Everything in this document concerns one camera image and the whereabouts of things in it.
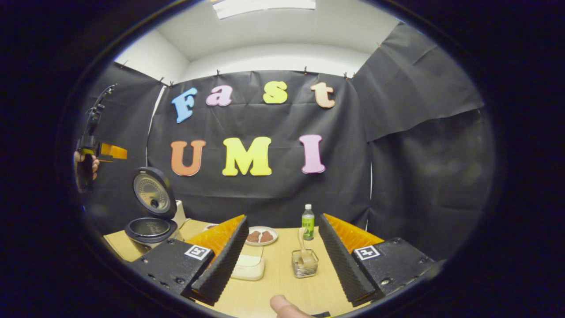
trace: person's finger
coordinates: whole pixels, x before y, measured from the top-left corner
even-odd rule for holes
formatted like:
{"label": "person's finger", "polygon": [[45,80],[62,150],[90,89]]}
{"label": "person's finger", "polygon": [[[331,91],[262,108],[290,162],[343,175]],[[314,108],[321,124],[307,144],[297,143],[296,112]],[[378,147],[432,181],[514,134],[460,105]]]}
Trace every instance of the person's finger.
{"label": "person's finger", "polygon": [[270,300],[270,304],[279,318],[312,318],[312,316],[289,303],[283,295],[273,296]]}

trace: orange letter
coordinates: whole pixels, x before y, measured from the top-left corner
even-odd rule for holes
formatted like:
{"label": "orange letter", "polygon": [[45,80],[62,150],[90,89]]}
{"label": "orange letter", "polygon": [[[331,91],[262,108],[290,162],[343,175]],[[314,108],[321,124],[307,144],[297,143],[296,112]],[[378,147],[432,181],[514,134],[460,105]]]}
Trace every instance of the orange letter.
{"label": "orange letter", "polygon": [[323,108],[332,108],[336,101],[331,101],[328,98],[328,93],[333,93],[332,87],[326,87],[324,82],[317,83],[310,87],[316,94],[316,102]]}
{"label": "orange letter", "polygon": [[195,175],[200,170],[200,162],[202,161],[202,147],[206,142],[204,140],[195,140],[190,143],[194,149],[192,154],[192,165],[187,167],[182,164],[182,153],[184,152],[184,147],[186,147],[186,141],[173,141],[171,143],[171,148],[173,148],[173,154],[171,155],[171,168],[178,175],[191,176]]}

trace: green label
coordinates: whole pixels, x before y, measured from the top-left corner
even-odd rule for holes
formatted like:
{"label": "green label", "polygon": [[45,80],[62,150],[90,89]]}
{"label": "green label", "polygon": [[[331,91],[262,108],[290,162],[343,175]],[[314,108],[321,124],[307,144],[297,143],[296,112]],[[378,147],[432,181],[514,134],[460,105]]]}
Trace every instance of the green label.
{"label": "green label", "polygon": [[304,238],[311,238],[314,236],[314,218],[302,218],[302,227],[306,228]]}

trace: brown food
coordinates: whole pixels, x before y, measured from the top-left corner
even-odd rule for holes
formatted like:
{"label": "brown food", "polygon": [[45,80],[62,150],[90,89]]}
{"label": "brown food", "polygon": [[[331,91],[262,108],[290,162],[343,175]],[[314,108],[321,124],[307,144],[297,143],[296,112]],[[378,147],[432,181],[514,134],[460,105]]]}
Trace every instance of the brown food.
{"label": "brown food", "polygon": [[263,232],[263,236],[261,237],[261,243],[269,242],[272,239],[273,239],[273,235],[271,235],[271,233],[269,233],[269,231],[265,231],[265,232]]}
{"label": "brown food", "polygon": [[251,233],[247,236],[247,240],[249,242],[258,243],[260,234],[261,233],[259,231],[254,231],[253,233]]}

